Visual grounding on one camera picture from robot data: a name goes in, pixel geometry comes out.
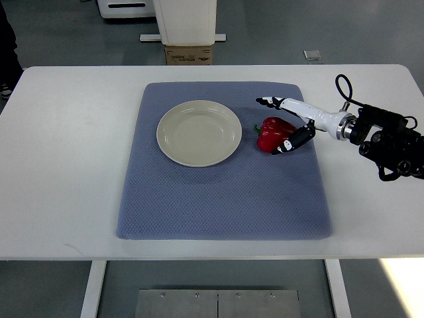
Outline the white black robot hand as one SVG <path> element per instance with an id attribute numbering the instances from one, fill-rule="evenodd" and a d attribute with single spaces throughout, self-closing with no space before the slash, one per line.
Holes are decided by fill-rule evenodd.
<path id="1" fill-rule="evenodd" d="M 297 150 L 315 136 L 315 131 L 325 131 L 337 140 L 346 140 L 344 128 L 350 114 L 346 111 L 329 113 L 318 107 L 292 98 L 259 97 L 256 101 L 269 108 L 284 110 L 305 121 L 305 124 L 275 149 L 271 154 L 282 154 Z"/>

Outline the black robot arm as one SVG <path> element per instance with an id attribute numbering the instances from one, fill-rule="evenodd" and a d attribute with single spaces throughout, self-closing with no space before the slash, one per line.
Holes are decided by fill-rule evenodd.
<path id="1" fill-rule="evenodd" d="M 398 113 L 361 104 L 358 116 L 350 113 L 337 127 L 336 138 L 358 146 L 358 153 L 373 161 L 383 182 L 413 176 L 423 179 L 423 135 L 407 126 L 411 119 Z"/>

